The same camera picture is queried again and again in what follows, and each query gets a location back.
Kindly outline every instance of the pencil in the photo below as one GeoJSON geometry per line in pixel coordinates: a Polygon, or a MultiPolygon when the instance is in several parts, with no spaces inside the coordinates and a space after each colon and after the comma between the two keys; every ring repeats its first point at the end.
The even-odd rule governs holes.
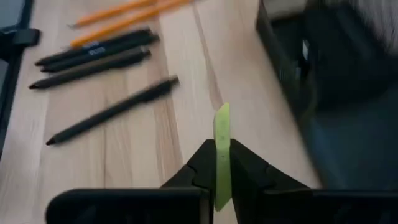
{"type": "Polygon", "coordinates": [[[82,65],[84,63],[92,62],[95,60],[99,60],[104,57],[108,57],[110,55],[115,55],[126,50],[133,49],[142,45],[149,45],[155,41],[159,40],[158,35],[149,35],[146,37],[136,38],[133,40],[126,40],[124,42],[109,45],[107,47],[98,47],[89,51],[86,51],[84,54],[81,54],[77,57],[73,57],[67,60],[63,60],[61,62],[50,64],[41,69],[41,72],[59,72],[68,68],[72,68],[77,65],[82,65]]]}
{"type": "Polygon", "coordinates": [[[37,61],[35,63],[35,65],[37,65],[37,66],[49,65],[51,63],[59,62],[62,60],[66,60],[68,58],[72,58],[72,57],[76,57],[76,56],[85,54],[87,51],[96,49],[98,47],[107,47],[107,46],[110,46],[113,44],[123,42],[125,40],[135,40],[135,39],[139,39],[141,37],[147,37],[147,36],[150,36],[151,34],[152,34],[152,32],[150,31],[150,29],[148,27],[145,29],[141,29],[141,30],[135,30],[133,32],[129,32],[128,34],[123,34],[123,35],[117,36],[117,37],[109,39],[109,40],[104,40],[102,42],[92,42],[92,43],[86,44],[80,48],[70,49],[65,52],[60,52],[58,54],[44,57],[44,58],[40,59],[39,61],[37,61]]]}
{"type": "Polygon", "coordinates": [[[99,65],[94,65],[88,68],[84,68],[78,71],[67,72],[60,75],[54,75],[49,78],[45,78],[39,80],[31,86],[30,89],[46,89],[53,86],[61,85],[67,82],[71,82],[74,80],[78,80],[81,78],[87,78],[91,75],[94,75],[98,72],[107,71],[115,68],[124,68],[130,65],[135,65],[137,63],[142,62],[145,58],[150,57],[150,52],[145,50],[139,50],[138,52],[133,52],[129,54],[127,57],[117,58],[114,60],[110,60],[105,63],[101,63],[99,65]]]}
{"type": "Polygon", "coordinates": [[[157,85],[150,86],[149,88],[140,91],[139,93],[129,97],[128,99],[121,101],[114,106],[96,114],[88,119],[81,121],[70,128],[52,136],[46,145],[58,144],[65,142],[77,135],[119,115],[128,109],[137,106],[141,103],[148,103],[161,96],[164,96],[171,92],[172,87],[179,83],[178,77],[174,76],[171,79],[160,82],[157,85]]]}
{"type": "Polygon", "coordinates": [[[134,2],[128,2],[120,6],[114,7],[110,10],[96,12],[90,16],[83,17],[82,19],[79,19],[75,24],[70,25],[70,27],[72,28],[82,27],[102,19],[117,16],[118,14],[122,14],[130,9],[137,9],[144,6],[149,6],[155,2],[156,0],[139,0],[134,2]]]}
{"type": "Polygon", "coordinates": [[[79,47],[94,40],[98,40],[106,35],[124,29],[131,24],[135,24],[137,22],[142,22],[146,19],[150,19],[154,16],[159,15],[161,12],[176,8],[177,6],[188,4],[191,1],[192,0],[172,0],[172,1],[167,1],[166,3],[163,4],[159,4],[158,6],[154,6],[148,10],[141,11],[129,19],[117,22],[109,27],[105,27],[104,29],[99,30],[98,32],[94,32],[90,35],[77,38],[76,40],[70,43],[70,47],[79,47]]]}

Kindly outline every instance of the wooden desk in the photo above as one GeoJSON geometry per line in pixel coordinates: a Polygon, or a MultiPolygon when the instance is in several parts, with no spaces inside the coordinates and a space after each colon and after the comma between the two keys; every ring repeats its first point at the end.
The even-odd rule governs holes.
{"type": "MultiPolygon", "coordinates": [[[[204,0],[164,14],[148,22],[162,42],[142,66],[48,91],[28,89],[46,76],[34,66],[37,59],[112,20],[80,30],[70,30],[66,23],[123,1],[35,1],[31,27],[43,36],[38,47],[26,50],[17,84],[0,162],[1,224],[43,223],[48,202],[68,189],[160,186],[212,138],[214,113],[226,101],[231,103],[234,138],[280,170],[318,187],[254,29],[257,0],[204,0]],[[181,85],[168,98],[131,110],[65,145],[44,144],[63,128],[173,74],[181,85]]],[[[215,215],[215,222],[236,222],[231,202],[215,215]]]]}

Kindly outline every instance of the green blade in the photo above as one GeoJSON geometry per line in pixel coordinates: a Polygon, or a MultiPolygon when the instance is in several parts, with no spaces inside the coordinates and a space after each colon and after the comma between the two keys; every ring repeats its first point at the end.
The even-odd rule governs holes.
{"type": "Polygon", "coordinates": [[[220,211],[231,199],[231,165],[229,161],[229,103],[225,103],[216,113],[215,142],[217,148],[216,161],[216,211],[220,211]]]}

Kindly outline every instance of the black pen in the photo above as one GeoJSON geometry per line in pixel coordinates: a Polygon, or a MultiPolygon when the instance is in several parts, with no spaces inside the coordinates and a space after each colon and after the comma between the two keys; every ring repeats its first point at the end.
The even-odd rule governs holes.
{"type": "Polygon", "coordinates": [[[126,50],[133,49],[134,47],[149,45],[159,40],[158,35],[150,35],[141,37],[139,39],[127,40],[119,44],[110,45],[108,47],[99,47],[97,49],[89,50],[83,55],[70,58],[61,62],[50,64],[41,69],[42,72],[59,72],[77,65],[92,62],[110,55],[118,54],[126,50]]]}
{"type": "Polygon", "coordinates": [[[153,101],[161,96],[164,96],[171,92],[172,87],[179,83],[178,77],[174,76],[170,79],[160,82],[157,85],[150,86],[145,90],[141,90],[139,93],[129,97],[128,99],[117,103],[116,105],[96,114],[88,119],[81,121],[70,128],[67,128],[64,131],[54,135],[46,145],[52,145],[67,141],[87,130],[97,126],[112,117],[121,114],[122,112],[127,111],[133,106],[137,106],[141,103],[148,103],[153,101]]]}
{"type": "Polygon", "coordinates": [[[87,53],[87,51],[89,50],[93,50],[93,49],[97,49],[98,47],[107,47],[110,45],[114,45],[114,44],[118,44],[120,42],[124,42],[126,40],[134,40],[137,38],[141,38],[141,37],[147,37],[152,35],[152,32],[150,31],[149,28],[145,28],[145,29],[141,29],[141,30],[135,30],[133,32],[130,32],[128,34],[123,34],[120,35],[118,37],[109,39],[109,40],[104,40],[102,42],[92,42],[89,44],[86,44],[80,48],[77,49],[70,49],[67,50],[65,52],[60,52],[58,54],[55,55],[51,55],[45,58],[40,59],[39,61],[37,61],[35,63],[35,65],[49,65],[51,63],[55,63],[55,62],[59,62],[62,60],[66,60],[72,57],[76,57],[82,54],[87,53]]]}
{"type": "Polygon", "coordinates": [[[61,85],[66,82],[89,77],[90,75],[96,74],[98,72],[103,72],[103,71],[107,71],[107,70],[114,69],[114,68],[124,68],[124,67],[130,66],[130,65],[134,65],[134,64],[142,62],[147,57],[150,57],[150,51],[139,49],[138,51],[134,51],[122,58],[113,59],[108,62],[101,63],[98,65],[93,65],[93,66],[90,66],[88,68],[83,68],[78,71],[67,72],[64,74],[54,75],[54,76],[39,80],[39,81],[31,84],[31,86],[29,86],[29,88],[30,89],[45,89],[45,88],[49,88],[52,86],[61,85]]]}

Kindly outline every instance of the wood grain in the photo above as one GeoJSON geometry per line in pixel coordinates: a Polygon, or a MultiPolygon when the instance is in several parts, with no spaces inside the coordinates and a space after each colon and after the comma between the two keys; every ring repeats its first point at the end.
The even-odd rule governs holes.
{"type": "MultiPolygon", "coordinates": [[[[319,187],[254,30],[257,0],[197,1],[146,23],[162,41],[142,65],[48,91],[27,88],[45,76],[33,66],[38,58],[114,20],[80,30],[65,23],[126,1],[35,1],[32,27],[43,39],[26,50],[17,84],[0,161],[0,223],[44,223],[48,202],[68,189],[162,185],[213,137],[214,113],[226,101],[234,138],[288,175],[319,187]],[[63,128],[174,74],[180,86],[170,96],[60,146],[44,145],[63,128]]],[[[215,223],[234,222],[230,202],[215,223]]]]}

